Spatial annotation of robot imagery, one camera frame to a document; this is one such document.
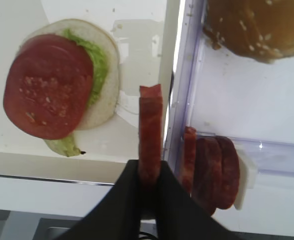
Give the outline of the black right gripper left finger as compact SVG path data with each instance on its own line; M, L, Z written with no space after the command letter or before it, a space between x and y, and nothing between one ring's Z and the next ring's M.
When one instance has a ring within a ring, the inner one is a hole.
M100 203L57 240L137 240L141 224L138 161L129 160Z

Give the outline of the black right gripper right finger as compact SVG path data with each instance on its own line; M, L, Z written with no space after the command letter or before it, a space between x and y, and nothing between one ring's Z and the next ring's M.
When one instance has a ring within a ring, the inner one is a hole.
M157 235L160 240L240 239L191 199L166 161L160 164L154 200Z

